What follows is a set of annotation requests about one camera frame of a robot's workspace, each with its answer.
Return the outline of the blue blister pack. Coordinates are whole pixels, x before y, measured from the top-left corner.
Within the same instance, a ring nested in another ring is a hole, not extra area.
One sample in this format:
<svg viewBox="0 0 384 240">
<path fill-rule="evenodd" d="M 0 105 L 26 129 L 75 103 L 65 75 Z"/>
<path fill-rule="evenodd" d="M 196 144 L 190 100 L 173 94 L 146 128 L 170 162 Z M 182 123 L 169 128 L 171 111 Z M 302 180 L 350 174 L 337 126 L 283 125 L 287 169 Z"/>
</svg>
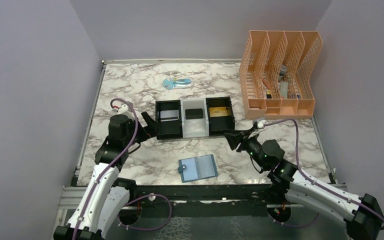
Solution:
<svg viewBox="0 0 384 240">
<path fill-rule="evenodd" d="M 162 86 L 167 90 L 186 89 L 194 85 L 194 81 L 191 78 L 166 78 L 162 82 Z"/>
</svg>

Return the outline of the grey item in organizer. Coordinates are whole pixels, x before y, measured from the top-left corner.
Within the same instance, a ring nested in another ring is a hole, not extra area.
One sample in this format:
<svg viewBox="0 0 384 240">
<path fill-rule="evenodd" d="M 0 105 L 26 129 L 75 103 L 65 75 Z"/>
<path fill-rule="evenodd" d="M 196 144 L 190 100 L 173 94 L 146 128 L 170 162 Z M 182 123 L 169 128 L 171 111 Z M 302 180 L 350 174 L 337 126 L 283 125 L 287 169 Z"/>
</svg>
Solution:
<svg viewBox="0 0 384 240">
<path fill-rule="evenodd" d="M 288 98 L 288 82 L 287 81 L 279 82 L 279 91 L 282 99 Z"/>
</svg>

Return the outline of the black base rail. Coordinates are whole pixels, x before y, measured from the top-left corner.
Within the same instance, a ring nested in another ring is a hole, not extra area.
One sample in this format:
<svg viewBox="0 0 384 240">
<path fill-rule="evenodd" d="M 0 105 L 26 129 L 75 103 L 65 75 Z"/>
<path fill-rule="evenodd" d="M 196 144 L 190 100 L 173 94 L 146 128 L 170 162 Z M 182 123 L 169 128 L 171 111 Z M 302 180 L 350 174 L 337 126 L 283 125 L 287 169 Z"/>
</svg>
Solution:
<svg viewBox="0 0 384 240">
<path fill-rule="evenodd" d="M 136 200 L 131 206 L 144 208 L 159 208 L 167 206 L 161 197 L 166 197 L 174 204 L 212 204 L 228 202 L 262 202 L 268 205 L 291 205 L 284 196 L 275 192 L 270 184 L 229 184 L 229 185 L 139 185 L 133 190 L 127 190 L 126 200 Z"/>
</svg>

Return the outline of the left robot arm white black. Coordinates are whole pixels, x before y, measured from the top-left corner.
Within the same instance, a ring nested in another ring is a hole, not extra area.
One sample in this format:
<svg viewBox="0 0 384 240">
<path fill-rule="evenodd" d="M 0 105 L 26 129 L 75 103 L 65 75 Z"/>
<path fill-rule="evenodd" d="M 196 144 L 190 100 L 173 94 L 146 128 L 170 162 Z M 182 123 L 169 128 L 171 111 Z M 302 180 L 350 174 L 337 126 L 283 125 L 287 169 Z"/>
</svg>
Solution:
<svg viewBox="0 0 384 240">
<path fill-rule="evenodd" d="M 135 113 L 127 111 L 110 117 L 108 135 L 95 154 L 89 184 L 64 226 L 57 226 L 55 240 L 104 240 L 120 209 L 137 200 L 137 185 L 119 177 L 129 157 L 129 148 L 155 137 L 157 123 L 147 112 L 141 113 L 146 126 Z"/>
</svg>

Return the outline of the black card in middle tray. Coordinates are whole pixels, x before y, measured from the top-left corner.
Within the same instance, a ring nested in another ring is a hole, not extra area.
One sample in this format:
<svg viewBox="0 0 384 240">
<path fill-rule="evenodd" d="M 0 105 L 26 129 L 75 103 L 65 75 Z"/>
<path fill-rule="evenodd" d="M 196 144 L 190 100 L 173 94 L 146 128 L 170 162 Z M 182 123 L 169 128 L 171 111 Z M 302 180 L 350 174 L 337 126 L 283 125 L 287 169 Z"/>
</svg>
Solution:
<svg viewBox="0 0 384 240">
<path fill-rule="evenodd" d="M 189 108 L 184 113 L 186 120 L 203 119 L 204 111 L 202 108 Z"/>
</svg>

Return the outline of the blue leather card holder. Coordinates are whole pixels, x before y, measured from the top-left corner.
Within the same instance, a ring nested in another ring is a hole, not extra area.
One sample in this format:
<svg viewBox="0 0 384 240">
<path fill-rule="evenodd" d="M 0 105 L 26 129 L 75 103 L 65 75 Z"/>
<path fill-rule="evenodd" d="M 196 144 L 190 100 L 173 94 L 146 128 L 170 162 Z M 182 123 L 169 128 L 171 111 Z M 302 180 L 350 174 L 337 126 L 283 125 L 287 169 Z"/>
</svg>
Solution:
<svg viewBox="0 0 384 240">
<path fill-rule="evenodd" d="M 217 177 L 217 165 L 213 154 L 189 157 L 178 161 L 177 171 L 183 183 Z"/>
</svg>

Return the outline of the gold card in right tray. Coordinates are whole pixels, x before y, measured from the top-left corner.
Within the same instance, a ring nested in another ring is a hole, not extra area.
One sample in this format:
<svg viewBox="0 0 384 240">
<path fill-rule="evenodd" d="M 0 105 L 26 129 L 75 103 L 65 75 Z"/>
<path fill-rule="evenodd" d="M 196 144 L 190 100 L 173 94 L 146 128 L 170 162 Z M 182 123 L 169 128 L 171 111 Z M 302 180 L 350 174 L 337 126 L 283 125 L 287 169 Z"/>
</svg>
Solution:
<svg viewBox="0 0 384 240">
<path fill-rule="evenodd" d="M 216 117 L 226 117 L 229 115 L 229 108 L 228 107 L 210 107 L 209 109 L 209 116 L 211 118 Z"/>
</svg>

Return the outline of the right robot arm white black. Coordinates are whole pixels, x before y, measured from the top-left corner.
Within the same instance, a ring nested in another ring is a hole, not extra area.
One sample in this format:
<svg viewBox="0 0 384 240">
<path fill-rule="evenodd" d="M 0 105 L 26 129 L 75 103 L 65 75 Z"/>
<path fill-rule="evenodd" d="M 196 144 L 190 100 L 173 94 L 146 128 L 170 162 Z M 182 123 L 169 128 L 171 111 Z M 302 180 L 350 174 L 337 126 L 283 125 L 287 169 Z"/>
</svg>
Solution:
<svg viewBox="0 0 384 240">
<path fill-rule="evenodd" d="M 377 199 L 346 192 L 310 174 L 284 158 L 285 151 L 274 139 L 263 143 L 253 129 L 232 130 L 224 134 L 231 150 L 245 151 L 262 171 L 268 172 L 269 199 L 300 204 L 345 227 L 354 240 L 375 240 L 383 227 L 384 215 Z"/>
</svg>

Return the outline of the black right tray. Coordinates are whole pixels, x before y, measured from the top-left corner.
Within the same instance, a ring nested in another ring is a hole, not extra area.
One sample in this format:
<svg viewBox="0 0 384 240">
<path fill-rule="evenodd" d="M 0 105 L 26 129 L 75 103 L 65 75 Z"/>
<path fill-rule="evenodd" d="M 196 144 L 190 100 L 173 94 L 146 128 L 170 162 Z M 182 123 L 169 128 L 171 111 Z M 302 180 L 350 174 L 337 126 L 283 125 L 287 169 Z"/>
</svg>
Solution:
<svg viewBox="0 0 384 240">
<path fill-rule="evenodd" d="M 235 117 L 230 96 L 207 97 L 205 103 L 209 136 L 222 136 L 226 132 L 235 130 Z"/>
</svg>

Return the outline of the white credit card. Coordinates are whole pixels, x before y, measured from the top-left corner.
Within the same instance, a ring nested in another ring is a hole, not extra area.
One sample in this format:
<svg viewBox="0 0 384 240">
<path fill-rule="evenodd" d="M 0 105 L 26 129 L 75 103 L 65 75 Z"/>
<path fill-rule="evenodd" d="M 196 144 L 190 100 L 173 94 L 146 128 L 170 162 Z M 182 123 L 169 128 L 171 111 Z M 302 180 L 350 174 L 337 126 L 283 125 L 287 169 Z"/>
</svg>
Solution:
<svg viewBox="0 0 384 240">
<path fill-rule="evenodd" d="M 178 110 L 162 110 L 159 112 L 159 119 L 161 122 L 177 121 L 179 119 Z"/>
</svg>

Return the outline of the orange plastic file organizer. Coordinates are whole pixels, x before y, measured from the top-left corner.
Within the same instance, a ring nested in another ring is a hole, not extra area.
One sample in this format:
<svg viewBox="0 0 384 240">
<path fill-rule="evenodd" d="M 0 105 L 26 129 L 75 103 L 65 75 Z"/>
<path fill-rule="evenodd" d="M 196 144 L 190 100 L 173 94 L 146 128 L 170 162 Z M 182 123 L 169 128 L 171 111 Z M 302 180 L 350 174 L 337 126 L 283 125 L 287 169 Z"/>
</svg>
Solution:
<svg viewBox="0 0 384 240">
<path fill-rule="evenodd" d="M 306 120 L 316 100 L 310 78 L 323 47 L 318 31 L 250 30 L 239 67 L 244 116 L 269 120 Z M 288 97 L 281 98 L 281 65 L 287 73 Z"/>
</svg>

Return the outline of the black tray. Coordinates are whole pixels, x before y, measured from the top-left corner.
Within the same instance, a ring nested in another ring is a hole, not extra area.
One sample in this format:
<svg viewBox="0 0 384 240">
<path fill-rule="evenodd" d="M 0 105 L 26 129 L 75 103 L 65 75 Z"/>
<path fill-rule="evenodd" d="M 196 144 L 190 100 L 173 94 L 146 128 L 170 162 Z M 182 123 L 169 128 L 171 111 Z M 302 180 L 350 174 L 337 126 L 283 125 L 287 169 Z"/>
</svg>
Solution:
<svg viewBox="0 0 384 240">
<path fill-rule="evenodd" d="M 207 97 L 205 103 L 209 136 L 222 136 L 226 132 L 235 130 L 235 117 L 230 96 Z"/>
<path fill-rule="evenodd" d="M 174 140 L 183 138 L 181 101 L 165 100 L 155 102 L 158 140 Z"/>
</svg>

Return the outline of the black left tray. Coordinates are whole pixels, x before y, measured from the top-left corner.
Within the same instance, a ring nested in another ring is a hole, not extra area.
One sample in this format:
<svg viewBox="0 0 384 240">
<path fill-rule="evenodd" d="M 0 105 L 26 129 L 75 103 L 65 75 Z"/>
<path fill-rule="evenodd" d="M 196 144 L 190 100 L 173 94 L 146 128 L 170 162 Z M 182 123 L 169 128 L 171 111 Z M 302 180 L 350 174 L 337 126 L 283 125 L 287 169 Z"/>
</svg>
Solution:
<svg viewBox="0 0 384 240">
<path fill-rule="evenodd" d="M 174 140 L 183 138 L 181 101 L 165 100 L 155 102 L 158 140 Z"/>
</svg>

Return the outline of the white middle tray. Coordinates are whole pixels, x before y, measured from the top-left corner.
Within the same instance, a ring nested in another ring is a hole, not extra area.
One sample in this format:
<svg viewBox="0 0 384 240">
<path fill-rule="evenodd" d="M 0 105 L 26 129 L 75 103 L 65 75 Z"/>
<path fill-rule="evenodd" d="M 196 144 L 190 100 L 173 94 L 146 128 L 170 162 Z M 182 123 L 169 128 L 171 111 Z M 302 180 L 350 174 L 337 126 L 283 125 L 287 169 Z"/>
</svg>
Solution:
<svg viewBox="0 0 384 240">
<path fill-rule="evenodd" d="M 183 138 L 209 136 L 209 121 L 205 98 L 190 98 L 180 101 Z"/>
</svg>

